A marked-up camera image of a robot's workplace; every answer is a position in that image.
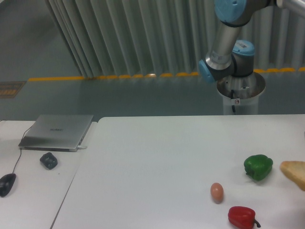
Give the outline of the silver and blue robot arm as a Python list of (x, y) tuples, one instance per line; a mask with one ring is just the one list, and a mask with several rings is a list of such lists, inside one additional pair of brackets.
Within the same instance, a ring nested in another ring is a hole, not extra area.
[(305, 16), (303, 0), (215, 0), (214, 11), (221, 24), (212, 48), (199, 61), (199, 72), (209, 83), (227, 76), (243, 78), (254, 71), (254, 46), (245, 41), (246, 47), (235, 48), (238, 35), (252, 15), (269, 6), (289, 9)]

